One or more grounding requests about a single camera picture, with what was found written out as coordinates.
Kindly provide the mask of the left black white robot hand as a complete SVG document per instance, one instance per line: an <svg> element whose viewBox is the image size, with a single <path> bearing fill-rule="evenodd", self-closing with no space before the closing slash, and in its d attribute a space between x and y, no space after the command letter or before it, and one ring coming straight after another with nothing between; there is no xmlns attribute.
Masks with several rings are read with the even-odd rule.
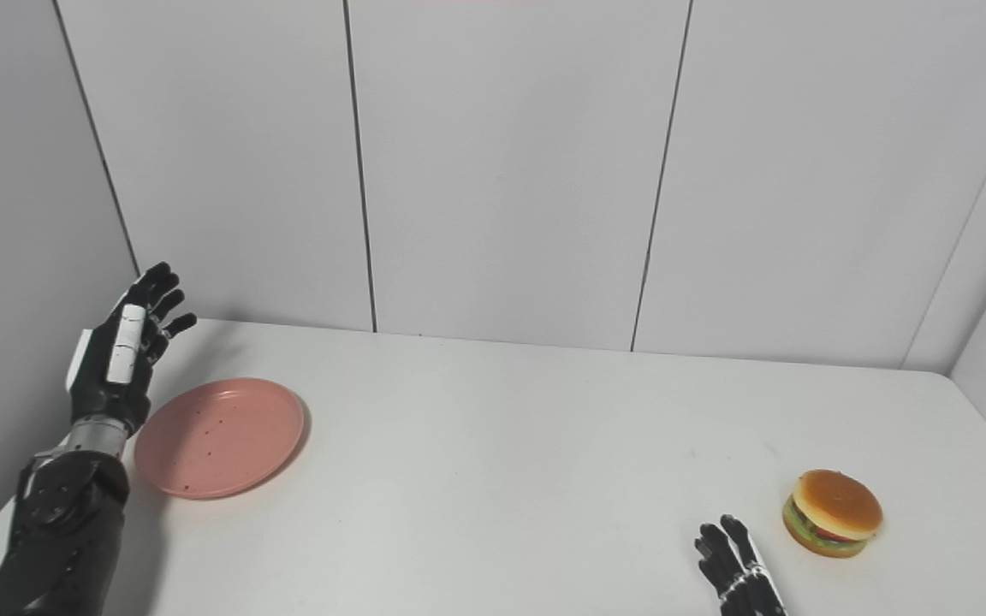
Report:
<svg viewBox="0 0 986 616"><path fill-rule="evenodd" d="M83 332L66 379L72 424L110 418L128 435L145 424L154 366L197 323L192 312L169 318L185 298L180 277L162 261L126 289L104 321Z"/></svg>

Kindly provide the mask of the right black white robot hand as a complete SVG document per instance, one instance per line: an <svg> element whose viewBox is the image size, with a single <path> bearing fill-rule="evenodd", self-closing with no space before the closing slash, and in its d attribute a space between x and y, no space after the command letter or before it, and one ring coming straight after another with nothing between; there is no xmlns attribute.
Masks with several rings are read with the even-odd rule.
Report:
<svg viewBox="0 0 986 616"><path fill-rule="evenodd" d="M701 524L693 546L721 615L789 613L750 531L738 518L724 514L719 523Z"/></svg>

